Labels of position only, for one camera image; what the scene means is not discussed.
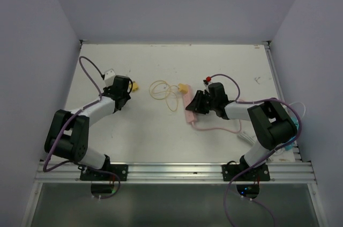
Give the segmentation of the yellow plug with cable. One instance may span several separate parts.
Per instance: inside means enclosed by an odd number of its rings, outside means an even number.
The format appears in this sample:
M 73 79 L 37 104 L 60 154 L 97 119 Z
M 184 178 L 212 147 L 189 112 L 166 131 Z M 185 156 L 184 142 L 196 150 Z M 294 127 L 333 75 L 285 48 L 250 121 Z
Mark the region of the yellow plug with cable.
M 156 80 L 149 88 L 148 92 L 154 100 L 165 101 L 171 112 L 176 112 L 179 106 L 179 97 L 187 92 L 190 88 L 186 84 L 171 85 L 165 80 Z

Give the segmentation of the yellow plug adapter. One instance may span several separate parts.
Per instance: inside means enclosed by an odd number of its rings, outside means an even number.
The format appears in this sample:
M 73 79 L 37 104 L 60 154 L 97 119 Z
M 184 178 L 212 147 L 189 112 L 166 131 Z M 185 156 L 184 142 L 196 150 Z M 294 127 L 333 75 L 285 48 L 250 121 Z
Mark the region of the yellow plug adapter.
M 133 81 L 131 84 L 130 84 L 130 87 L 129 87 L 129 91 L 130 92 L 136 92 L 139 90 L 139 85 Z

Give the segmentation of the pink power strip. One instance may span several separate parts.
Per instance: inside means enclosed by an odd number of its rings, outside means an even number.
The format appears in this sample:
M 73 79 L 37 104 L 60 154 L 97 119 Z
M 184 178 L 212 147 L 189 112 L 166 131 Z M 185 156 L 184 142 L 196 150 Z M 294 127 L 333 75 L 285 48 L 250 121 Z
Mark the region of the pink power strip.
M 206 90 L 198 90 L 194 98 L 185 106 L 185 111 L 192 114 L 187 123 L 198 131 L 224 130 L 233 134 L 242 131 L 242 121 L 250 121 L 248 108 L 235 100 L 229 100 L 223 84 L 217 82 L 209 84 Z M 239 129 L 230 130 L 224 127 L 201 128 L 196 125 L 196 114 L 208 114 L 214 111 L 216 116 L 224 120 L 238 120 Z

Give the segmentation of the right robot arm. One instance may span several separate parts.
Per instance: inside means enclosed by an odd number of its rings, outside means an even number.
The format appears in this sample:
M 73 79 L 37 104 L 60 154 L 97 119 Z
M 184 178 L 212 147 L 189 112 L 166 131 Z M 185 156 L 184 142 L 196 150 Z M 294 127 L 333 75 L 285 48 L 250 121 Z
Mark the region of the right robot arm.
M 244 120 L 252 124 L 257 141 L 240 158 L 239 174 L 245 180 L 251 180 L 258 168 L 276 152 L 277 148 L 289 142 L 299 133 L 280 100 L 271 98 L 261 101 L 245 102 L 228 99 L 221 83 L 211 83 L 206 90 L 198 90 L 194 98 L 186 105 L 186 111 L 208 114 L 214 111 L 224 120 Z

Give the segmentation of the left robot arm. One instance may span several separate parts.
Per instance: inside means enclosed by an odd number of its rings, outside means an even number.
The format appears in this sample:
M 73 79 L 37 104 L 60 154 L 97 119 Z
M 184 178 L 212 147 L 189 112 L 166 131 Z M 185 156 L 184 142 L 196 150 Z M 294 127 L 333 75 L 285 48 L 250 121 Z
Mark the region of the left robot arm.
M 48 131 L 44 144 L 47 153 L 43 171 L 48 167 L 52 156 L 92 168 L 92 173 L 99 180 L 106 180 L 111 175 L 109 157 L 88 146 L 89 129 L 101 119 L 120 111 L 131 99 L 133 81 L 127 76 L 115 76 L 111 86 L 105 87 L 97 100 L 73 111 L 58 110 Z

